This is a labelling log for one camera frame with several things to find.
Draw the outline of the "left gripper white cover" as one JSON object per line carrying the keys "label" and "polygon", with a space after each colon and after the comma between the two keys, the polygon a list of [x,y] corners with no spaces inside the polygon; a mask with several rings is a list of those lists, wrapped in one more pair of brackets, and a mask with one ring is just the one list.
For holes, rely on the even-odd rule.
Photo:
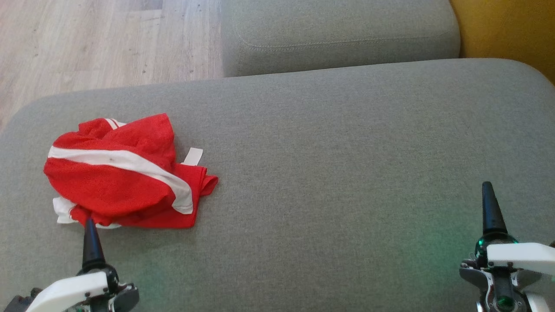
{"label": "left gripper white cover", "polygon": [[115,268],[106,265],[95,222],[87,218],[82,270],[41,290],[26,312],[132,312],[139,300],[139,289],[120,283]]}

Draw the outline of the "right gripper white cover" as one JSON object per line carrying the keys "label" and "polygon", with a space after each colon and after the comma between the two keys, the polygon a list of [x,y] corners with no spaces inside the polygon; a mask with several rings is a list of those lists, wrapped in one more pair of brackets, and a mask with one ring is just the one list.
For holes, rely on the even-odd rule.
{"label": "right gripper white cover", "polygon": [[479,290],[476,312],[555,312],[543,296],[526,290],[543,275],[555,277],[555,247],[508,235],[491,182],[482,183],[482,209],[484,236],[474,256],[460,264],[461,278]]}

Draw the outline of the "red Bulls shorts white trim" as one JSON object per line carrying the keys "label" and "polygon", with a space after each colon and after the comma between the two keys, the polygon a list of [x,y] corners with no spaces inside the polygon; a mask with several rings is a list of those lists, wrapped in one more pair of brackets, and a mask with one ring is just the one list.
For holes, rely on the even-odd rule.
{"label": "red Bulls shorts white trim", "polygon": [[175,173],[174,130],[167,114],[130,123],[83,122],[52,144],[44,173],[58,194],[112,218],[163,209],[190,215],[192,188]]}

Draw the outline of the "white tape strip marker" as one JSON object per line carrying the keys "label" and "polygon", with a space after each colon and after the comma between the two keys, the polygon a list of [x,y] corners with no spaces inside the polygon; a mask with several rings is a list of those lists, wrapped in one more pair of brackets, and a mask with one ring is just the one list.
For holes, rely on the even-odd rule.
{"label": "white tape strip marker", "polygon": [[191,147],[186,154],[186,158],[182,161],[182,164],[186,166],[198,166],[202,155],[202,149]]}

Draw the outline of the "yellow upholstered backrest panel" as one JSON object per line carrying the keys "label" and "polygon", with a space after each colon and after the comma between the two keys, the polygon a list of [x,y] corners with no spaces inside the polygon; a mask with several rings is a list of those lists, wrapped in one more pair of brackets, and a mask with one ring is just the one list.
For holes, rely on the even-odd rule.
{"label": "yellow upholstered backrest panel", "polygon": [[463,58],[511,59],[555,85],[555,0],[450,0]]}

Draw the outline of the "grey fabric sofa seat cushion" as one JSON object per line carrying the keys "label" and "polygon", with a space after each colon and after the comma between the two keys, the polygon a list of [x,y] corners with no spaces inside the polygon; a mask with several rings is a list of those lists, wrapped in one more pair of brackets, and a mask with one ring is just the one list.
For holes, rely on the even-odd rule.
{"label": "grey fabric sofa seat cushion", "polygon": [[225,77],[456,59],[449,0],[222,0]]}

